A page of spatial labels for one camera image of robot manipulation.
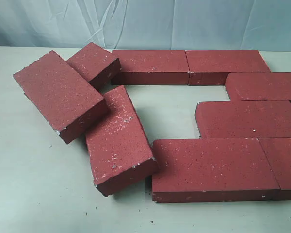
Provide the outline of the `red brick front right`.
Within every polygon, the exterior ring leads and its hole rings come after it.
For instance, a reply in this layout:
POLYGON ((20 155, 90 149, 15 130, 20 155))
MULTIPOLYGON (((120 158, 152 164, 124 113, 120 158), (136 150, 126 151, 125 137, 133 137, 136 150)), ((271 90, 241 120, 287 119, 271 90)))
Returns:
POLYGON ((261 138, 259 142, 280 187, 273 200, 291 200, 291 138, 261 138))

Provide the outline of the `red brick front large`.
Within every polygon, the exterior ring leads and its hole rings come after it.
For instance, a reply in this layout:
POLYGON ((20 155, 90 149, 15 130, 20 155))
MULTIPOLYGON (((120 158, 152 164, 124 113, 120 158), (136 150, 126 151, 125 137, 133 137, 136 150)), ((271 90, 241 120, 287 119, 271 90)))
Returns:
POLYGON ((271 200, 280 186, 256 138, 157 139, 157 203, 271 200))

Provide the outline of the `red brick second row right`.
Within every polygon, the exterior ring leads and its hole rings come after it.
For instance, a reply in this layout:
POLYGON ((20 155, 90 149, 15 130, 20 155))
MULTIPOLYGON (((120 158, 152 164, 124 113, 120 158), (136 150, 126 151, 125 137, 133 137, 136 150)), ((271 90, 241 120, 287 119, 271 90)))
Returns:
POLYGON ((291 72, 230 73, 225 88, 231 101, 288 100, 291 72))

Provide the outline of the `red brick angled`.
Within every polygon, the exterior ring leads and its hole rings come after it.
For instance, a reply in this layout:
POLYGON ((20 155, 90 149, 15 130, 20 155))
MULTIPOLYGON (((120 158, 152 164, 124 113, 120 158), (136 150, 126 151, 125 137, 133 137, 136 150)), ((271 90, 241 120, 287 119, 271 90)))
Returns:
POLYGON ((159 170, 124 86, 104 94, 111 112, 86 134, 94 185, 105 197, 159 170))
POLYGON ((119 58, 93 42, 66 62, 96 90, 103 88, 121 70, 119 58))

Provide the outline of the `white fabric backdrop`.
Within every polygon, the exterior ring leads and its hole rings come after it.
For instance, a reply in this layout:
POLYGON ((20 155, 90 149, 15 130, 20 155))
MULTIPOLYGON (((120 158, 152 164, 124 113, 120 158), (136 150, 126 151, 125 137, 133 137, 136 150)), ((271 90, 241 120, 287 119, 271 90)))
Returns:
POLYGON ((0 46, 291 52, 291 0, 0 0, 0 46))

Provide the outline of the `red brick back row left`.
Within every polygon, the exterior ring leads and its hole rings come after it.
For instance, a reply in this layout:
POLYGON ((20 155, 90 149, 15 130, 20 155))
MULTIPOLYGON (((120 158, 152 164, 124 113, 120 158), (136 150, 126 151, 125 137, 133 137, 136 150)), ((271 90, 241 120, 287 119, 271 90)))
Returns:
POLYGON ((183 50, 113 50, 121 71, 112 85, 188 85, 189 66, 183 50))

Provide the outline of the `red brick third row right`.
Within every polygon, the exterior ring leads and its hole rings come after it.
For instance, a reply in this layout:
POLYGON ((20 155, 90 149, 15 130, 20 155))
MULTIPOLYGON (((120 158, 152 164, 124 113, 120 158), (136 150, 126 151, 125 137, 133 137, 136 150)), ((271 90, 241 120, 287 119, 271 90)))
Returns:
POLYGON ((196 106, 202 138, 291 138, 289 101, 206 101, 196 106))

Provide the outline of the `red brick back row right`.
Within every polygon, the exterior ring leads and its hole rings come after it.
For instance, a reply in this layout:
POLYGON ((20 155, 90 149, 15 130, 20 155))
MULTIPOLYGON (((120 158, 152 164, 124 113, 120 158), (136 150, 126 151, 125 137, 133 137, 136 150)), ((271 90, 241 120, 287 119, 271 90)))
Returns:
POLYGON ((189 50, 188 85, 224 85, 229 73, 270 72, 257 50, 189 50))

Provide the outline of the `red brick large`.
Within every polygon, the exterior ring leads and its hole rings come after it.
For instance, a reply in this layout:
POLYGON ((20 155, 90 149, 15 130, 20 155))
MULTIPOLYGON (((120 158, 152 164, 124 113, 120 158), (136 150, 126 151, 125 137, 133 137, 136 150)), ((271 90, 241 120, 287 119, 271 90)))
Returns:
POLYGON ((157 203, 271 200, 280 186, 256 138, 157 139, 157 203))
POLYGON ((13 74, 13 78, 66 144, 110 110, 104 97, 54 51, 13 74))

